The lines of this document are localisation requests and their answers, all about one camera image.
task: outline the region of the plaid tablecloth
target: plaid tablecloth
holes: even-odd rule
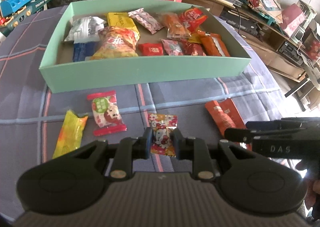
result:
[[[116,90],[126,132],[99,139],[119,142],[125,136],[141,136],[148,126],[147,113],[176,114],[178,128],[185,136],[197,136],[211,143],[221,138],[204,108],[211,100],[233,98],[242,118],[273,120],[289,116],[284,97],[274,78],[252,48],[224,21],[252,57],[238,77],[161,82],[51,94],[39,70],[50,36],[66,7],[49,9],[28,17],[0,46],[0,213],[8,220],[23,209],[15,188],[19,176],[52,158],[59,131],[68,109],[89,113],[82,145],[94,139],[96,127],[89,93]],[[191,163],[152,155],[137,160],[134,170],[185,171]]]

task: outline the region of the white snack package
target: white snack package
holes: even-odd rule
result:
[[[74,44],[100,41],[98,31],[104,28],[105,23],[98,17],[79,18],[72,23],[72,28],[64,41],[74,41]]]

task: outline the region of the floor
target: floor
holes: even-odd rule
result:
[[[287,93],[292,88],[292,86],[296,84],[296,82],[294,82],[294,81],[292,81],[292,80],[290,80],[280,74],[277,74],[273,71],[270,71],[270,72],[273,75],[276,82],[278,83],[278,85],[280,86],[283,94]],[[320,110],[315,109],[315,110],[311,111],[308,108],[308,106],[305,106],[306,111],[303,112],[294,95],[291,95],[286,98],[285,105],[286,105],[286,109],[288,111],[293,112],[293,114],[296,117],[320,117]]]

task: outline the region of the ribbed gray surface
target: ribbed gray surface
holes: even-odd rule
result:
[[[126,182],[113,183],[93,206],[71,215],[22,215],[18,227],[307,227],[296,213],[262,218],[228,205],[209,183],[188,173],[136,173]]]

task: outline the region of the cardboard tray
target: cardboard tray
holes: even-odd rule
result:
[[[144,7],[149,13],[182,12],[190,4],[163,0],[88,0],[72,2],[57,24],[44,52],[39,70],[52,93],[74,90],[176,81],[200,78],[238,76],[250,57],[240,43],[205,9],[208,16],[201,29],[220,34],[232,57],[216,56],[139,56],[72,63],[73,45],[63,42],[73,18],[128,12]],[[141,33],[138,44],[159,42],[166,29],[153,36],[137,24]]]

